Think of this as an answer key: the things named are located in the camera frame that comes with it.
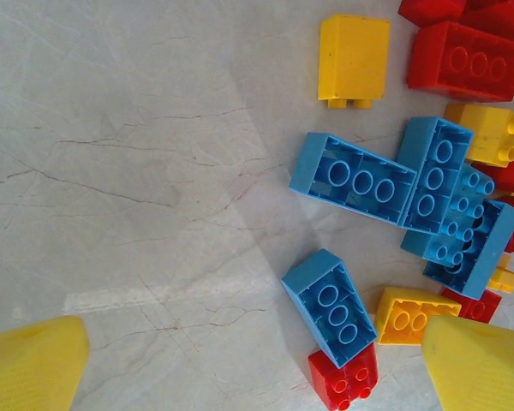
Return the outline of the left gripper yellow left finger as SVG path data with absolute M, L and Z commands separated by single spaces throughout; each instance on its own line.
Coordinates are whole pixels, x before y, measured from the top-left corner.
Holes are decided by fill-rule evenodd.
M 0 332 L 0 411 L 69 411 L 88 355 L 78 316 Z

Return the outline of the small yellow lego brick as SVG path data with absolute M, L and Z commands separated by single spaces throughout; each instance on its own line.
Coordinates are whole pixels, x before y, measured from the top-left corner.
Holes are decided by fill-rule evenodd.
M 487 286 L 492 290 L 498 290 L 511 294 L 514 291 L 514 271 L 508 268 L 511 261 L 509 254 L 504 253 L 499 260 Z

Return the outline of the blue lego brick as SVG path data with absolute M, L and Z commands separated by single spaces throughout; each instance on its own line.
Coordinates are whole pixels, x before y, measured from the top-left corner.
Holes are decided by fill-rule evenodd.
M 416 171 L 399 225 L 437 235 L 473 132 L 438 116 L 415 116 L 403 133 L 396 161 Z
M 453 193 L 441 205 L 445 215 L 438 234 L 407 231 L 401 248 L 427 261 L 454 267 L 463 261 L 463 247 L 474 236 L 473 224 L 483 216 L 484 199 L 494 190 L 494 182 L 469 164 L 463 164 Z
M 338 369 L 378 337 L 345 263 L 325 249 L 281 282 L 320 349 Z
M 514 231 L 514 207 L 499 200 L 484 200 L 484 213 L 472 225 L 470 241 L 463 244 L 463 259 L 453 267 L 427 263 L 423 275 L 445 288 L 479 300 Z
M 368 217 L 398 225 L 416 183 L 416 171 L 335 135 L 309 133 L 290 189 Z

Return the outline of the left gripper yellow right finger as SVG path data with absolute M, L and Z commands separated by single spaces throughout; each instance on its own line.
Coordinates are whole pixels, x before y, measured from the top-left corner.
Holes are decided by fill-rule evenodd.
M 421 351 L 443 411 L 514 411 L 514 331 L 431 318 Z

